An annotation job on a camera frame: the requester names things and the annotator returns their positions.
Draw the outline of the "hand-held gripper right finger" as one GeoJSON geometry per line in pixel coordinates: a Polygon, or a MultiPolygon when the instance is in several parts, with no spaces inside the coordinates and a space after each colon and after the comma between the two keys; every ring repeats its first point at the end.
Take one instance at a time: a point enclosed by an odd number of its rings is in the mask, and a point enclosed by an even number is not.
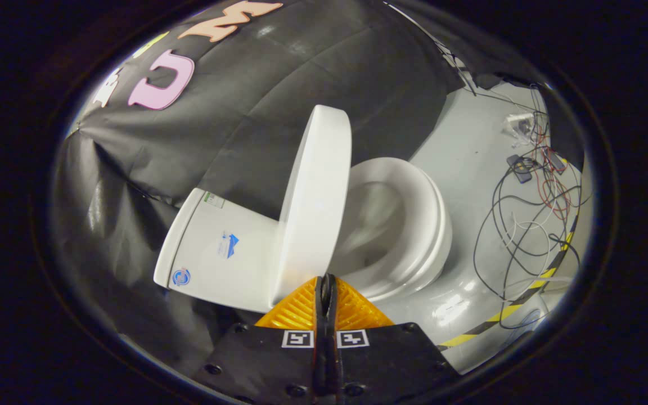
{"type": "Polygon", "coordinates": [[[419,325],[394,323],[327,275],[327,403],[416,403],[460,379],[419,325]]]}

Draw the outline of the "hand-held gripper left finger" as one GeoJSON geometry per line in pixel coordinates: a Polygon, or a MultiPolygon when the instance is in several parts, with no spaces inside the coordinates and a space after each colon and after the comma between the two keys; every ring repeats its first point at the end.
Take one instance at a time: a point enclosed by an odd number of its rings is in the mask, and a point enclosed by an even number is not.
{"type": "Polygon", "coordinates": [[[313,404],[326,366],[327,277],[315,277],[257,323],[227,329],[193,379],[231,402],[313,404]]]}

